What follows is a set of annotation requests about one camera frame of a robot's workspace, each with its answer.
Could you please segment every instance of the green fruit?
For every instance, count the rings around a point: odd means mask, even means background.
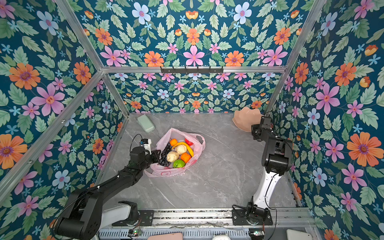
[[[185,166],[185,162],[181,159],[173,162],[173,168],[184,167],[184,166]]]

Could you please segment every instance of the floral wallpaper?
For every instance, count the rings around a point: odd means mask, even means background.
[[[131,112],[202,112],[266,109],[280,75],[275,73],[116,73],[111,75]]]
[[[331,1],[273,114],[292,179],[326,240],[384,239],[383,1]]]
[[[105,66],[279,66],[313,0],[79,1]]]
[[[0,39],[1,180],[94,68],[52,1],[0,0]]]
[[[2,203],[0,239],[54,240],[53,223],[68,196],[93,186],[123,120],[100,81]]]

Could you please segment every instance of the orange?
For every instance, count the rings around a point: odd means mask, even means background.
[[[181,155],[180,159],[187,163],[191,159],[191,156],[185,152]]]
[[[169,141],[169,143],[173,147],[178,143],[178,141],[176,139],[172,139],[171,141]]]

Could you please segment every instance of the red fruit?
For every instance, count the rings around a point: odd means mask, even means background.
[[[188,141],[186,138],[184,140],[185,140],[185,143],[188,144],[189,146],[193,145],[193,142]]]

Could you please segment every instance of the plastic bag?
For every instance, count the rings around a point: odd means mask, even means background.
[[[203,143],[199,142],[197,136],[202,138]],[[192,142],[193,145],[190,147],[193,150],[194,156],[187,162],[185,167],[169,168],[161,166],[158,163],[153,163],[151,164],[151,169],[153,170],[153,173],[149,173],[147,170],[144,171],[145,174],[147,174],[149,177],[170,177],[181,174],[197,162],[197,159],[200,157],[202,151],[205,149],[205,139],[203,136],[195,133],[182,132],[175,128],[169,129],[168,132],[157,142],[156,149],[163,151],[168,142],[173,138],[175,138],[179,142],[184,142],[184,139],[187,139],[188,141]]]

